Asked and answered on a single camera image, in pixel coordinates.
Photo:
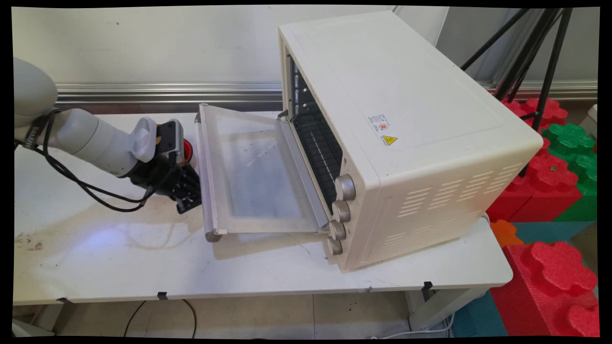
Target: table surface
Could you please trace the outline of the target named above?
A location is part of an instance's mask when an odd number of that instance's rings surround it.
[[[277,113],[258,113],[276,116]],[[131,132],[140,117],[181,121],[195,148],[195,113],[100,115]],[[50,154],[83,181],[131,198],[144,190],[65,152]],[[129,208],[132,204],[104,198]],[[512,270],[485,219],[464,237],[355,271],[327,258],[324,235],[232,234],[211,244],[200,207],[186,214],[154,195],[133,213],[105,208],[61,176],[41,155],[15,151],[13,305],[489,288]]]

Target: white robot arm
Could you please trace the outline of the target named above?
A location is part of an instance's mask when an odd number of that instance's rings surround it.
[[[34,133],[28,135],[31,123],[49,113],[57,101],[58,90],[45,72],[17,58],[13,58],[13,80],[15,139],[31,144],[34,139]],[[61,149],[114,176],[125,176],[137,160],[148,162],[153,158],[156,125],[153,120],[146,120],[150,125],[138,125],[128,135],[87,111],[63,111],[55,117],[49,147]],[[38,134],[35,143],[42,145],[44,135]],[[135,142],[142,142],[137,151],[133,149]]]
[[[201,203],[199,178],[185,161],[182,127],[177,120],[157,125],[144,117],[128,134],[81,109],[59,111],[53,108],[58,97],[53,80],[17,58],[13,58],[13,85],[16,143],[35,149],[48,136],[48,147],[61,149],[116,177],[130,178],[150,193],[170,197],[177,202],[179,213]],[[53,125],[47,133],[50,116]]]

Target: toaster oven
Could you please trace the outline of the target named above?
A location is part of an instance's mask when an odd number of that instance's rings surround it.
[[[390,11],[279,27],[277,117],[201,104],[204,228],[316,232],[343,269],[465,235],[542,138]]]

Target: warning label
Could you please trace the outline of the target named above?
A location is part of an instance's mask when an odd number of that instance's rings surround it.
[[[398,140],[387,116],[384,114],[377,114],[374,116],[367,116],[367,118],[368,122],[370,122],[370,127],[378,134],[382,144],[388,147]]]
[[[385,143],[387,143],[387,146],[390,146],[391,144],[393,144],[393,142],[397,141],[397,137],[383,135],[382,138],[384,139]]]

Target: open oven door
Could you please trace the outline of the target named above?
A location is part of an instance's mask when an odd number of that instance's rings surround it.
[[[208,241],[326,229],[329,219],[289,122],[200,104],[195,125]]]

